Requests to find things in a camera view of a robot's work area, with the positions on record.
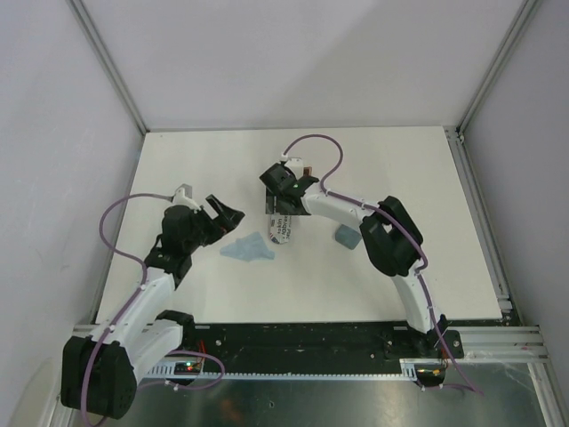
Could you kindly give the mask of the newspaper print pouch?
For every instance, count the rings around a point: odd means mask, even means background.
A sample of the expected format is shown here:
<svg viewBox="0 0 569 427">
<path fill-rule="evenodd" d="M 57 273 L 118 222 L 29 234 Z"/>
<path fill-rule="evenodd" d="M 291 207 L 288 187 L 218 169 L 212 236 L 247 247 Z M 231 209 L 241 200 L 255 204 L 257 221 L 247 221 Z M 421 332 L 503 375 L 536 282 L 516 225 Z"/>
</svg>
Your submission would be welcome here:
<svg viewBox="0 0 569 427">
<path fill-rule="evenodd" d="M 279 213 L 268 217 L 268 239 L 276 245 L 285 245 L 291 241 L 293 217 Z"/>
</svg>

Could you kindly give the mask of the blue glasses case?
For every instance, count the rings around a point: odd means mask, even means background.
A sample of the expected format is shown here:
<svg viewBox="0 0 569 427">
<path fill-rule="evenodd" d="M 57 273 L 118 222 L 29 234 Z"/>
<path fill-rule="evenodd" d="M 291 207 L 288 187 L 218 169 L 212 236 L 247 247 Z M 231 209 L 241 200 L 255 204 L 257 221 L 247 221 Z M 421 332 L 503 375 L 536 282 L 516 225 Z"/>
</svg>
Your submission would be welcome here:
<svg viewBox="0 0 569 427">
<path fill-rule="evenodd" d="M 346 225 L 340 225 L 334 233 L 334 240 L 341 246 L 354 250 L 361 242 L 361 235 Z"/>
</svg>

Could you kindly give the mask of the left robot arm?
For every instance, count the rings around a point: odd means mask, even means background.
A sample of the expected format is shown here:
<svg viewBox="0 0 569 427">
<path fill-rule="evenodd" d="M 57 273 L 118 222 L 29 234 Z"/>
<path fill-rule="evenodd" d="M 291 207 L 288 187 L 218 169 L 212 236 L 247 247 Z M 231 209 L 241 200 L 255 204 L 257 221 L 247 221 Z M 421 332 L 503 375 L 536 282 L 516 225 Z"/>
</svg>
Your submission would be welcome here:
<svg viewBox="0 0 569 427">
<path fill-rule="evenodd" d="M 135 259 L 140 283 L 106 320 L 63 348 L 60 401 L 83 416 L 122 418 L 154 365 L 172 351 L 184 356 L 196 347 L 192 316 L 168 311 L 165 303 L 189 272 L 193 253 L 224 238 L 245 214 L 209 195 L 211 216 L 186 185 L 167 199 L 154 245 L 146 258 Z"/>
</svg>

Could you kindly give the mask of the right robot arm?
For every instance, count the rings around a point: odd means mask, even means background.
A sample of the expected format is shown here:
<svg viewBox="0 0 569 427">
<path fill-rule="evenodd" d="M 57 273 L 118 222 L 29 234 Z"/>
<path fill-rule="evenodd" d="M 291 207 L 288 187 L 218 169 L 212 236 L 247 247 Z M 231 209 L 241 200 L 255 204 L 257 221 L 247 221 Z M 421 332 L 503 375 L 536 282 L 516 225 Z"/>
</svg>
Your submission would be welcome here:
<svg viewBox="0 0 569 427">
<path fill-rule="evenodd" d="M 412 350 L 430 357 L 445 346 L 446 317 L 434 304 L 422 272 L 429 261 L 422 234 L 402 202 L 386 197 L 375 204 L 328 189 L 316 177 L 296 176 L 283 162 L 260 176 L 279 214 L 320 216 L 356 231 L 370 263 L 392 279 L 405 308 Z"/>
</svg>

